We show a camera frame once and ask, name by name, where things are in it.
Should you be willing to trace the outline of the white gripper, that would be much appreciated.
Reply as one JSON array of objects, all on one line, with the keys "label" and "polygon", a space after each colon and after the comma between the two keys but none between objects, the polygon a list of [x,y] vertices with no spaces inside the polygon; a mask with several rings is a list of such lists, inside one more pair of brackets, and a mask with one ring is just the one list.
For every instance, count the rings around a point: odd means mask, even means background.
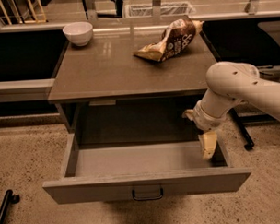
[{"label": "white gripper", "polygon": [[198,129],[206,131],[206,133],[198,135],[198,138],[201,145],[203,159],[211,159],[214,156],[217,142],[217,134],[214,130],[225,122],[226,116],[219,118],[210,116],[202,109],[201,102],[198,101],[193,110],[185,110],[181,117],[183,119],[194,121]]}]

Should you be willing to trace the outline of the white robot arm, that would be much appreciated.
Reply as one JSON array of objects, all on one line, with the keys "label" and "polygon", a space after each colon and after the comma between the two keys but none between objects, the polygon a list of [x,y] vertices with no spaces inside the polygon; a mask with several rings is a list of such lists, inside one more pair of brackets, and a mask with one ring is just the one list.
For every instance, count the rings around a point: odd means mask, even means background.
[{"label": "white robot arm", "polygon": [[260,78],[254,65],[220,61],[206,71],[206,84],[203,98],[182,114],[202,130],[198,138],[203,159],[214,156],[216,129],[226,120],[227,112],[241,101],[280,121],[280,83]]}]

